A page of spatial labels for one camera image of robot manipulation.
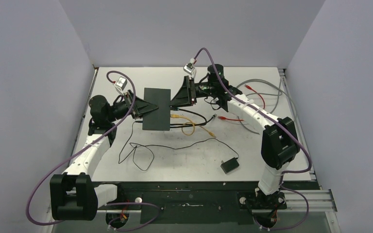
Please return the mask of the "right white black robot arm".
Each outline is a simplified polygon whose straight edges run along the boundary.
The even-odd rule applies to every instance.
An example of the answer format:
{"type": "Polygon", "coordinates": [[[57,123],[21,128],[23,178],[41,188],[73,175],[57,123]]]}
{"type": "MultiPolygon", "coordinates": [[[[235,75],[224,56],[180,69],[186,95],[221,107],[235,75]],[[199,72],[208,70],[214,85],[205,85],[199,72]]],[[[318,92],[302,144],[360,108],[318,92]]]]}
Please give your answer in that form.
{"type": "Polygon", "coordinates": [[[280,193],[283,175],[301,150],[294,121],[290,117],[277,117],[253,103],[241,90],[229,84],[220,64],[207,68],[206,82],[195,82],[196,68],[192,63],[184,66],[184,72],[187,75],[170,101],[170,108],[192,106],[198,98],[212,97],[220,108],[256,128],[262,136],[261,156],[265,168],[255,189],[255,202],[261,208],[283,203],[280,193]]]}

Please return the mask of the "black network switch box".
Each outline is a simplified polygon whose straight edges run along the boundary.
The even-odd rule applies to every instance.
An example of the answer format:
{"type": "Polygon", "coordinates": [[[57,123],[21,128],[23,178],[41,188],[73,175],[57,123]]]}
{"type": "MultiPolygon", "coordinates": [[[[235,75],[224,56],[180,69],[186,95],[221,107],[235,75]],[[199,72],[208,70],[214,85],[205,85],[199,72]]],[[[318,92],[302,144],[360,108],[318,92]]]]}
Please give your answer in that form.
{"type": "Polygon", "coordinates": [[[169,131],[171,90],[144,88],[144,100],[153,104],[154,110],[143,117],[142,130],[169,131]]]}

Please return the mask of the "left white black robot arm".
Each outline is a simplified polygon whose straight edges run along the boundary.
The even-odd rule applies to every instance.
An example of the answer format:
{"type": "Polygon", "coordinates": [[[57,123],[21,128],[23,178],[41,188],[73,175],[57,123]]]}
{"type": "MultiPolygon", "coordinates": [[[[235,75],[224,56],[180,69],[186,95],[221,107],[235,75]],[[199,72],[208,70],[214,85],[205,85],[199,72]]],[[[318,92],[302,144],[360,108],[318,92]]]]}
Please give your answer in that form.
{"type": "Polygon", "coordinates": [[[86,142],[71,164],[61,174],[50,179],[51,211],[54,220],[93,220],[98,208],[108,204],[119,209],[125,195],[117,185],[92,182],[101,158],[112,146],[116,134],[116,120],[132,116],[134,119],[157,110],[157,104],[137,98],[132,91],[122,95],[120,102],[109,104],[106,97],[96,95],[89,100],[91,122],[86,142]]]}

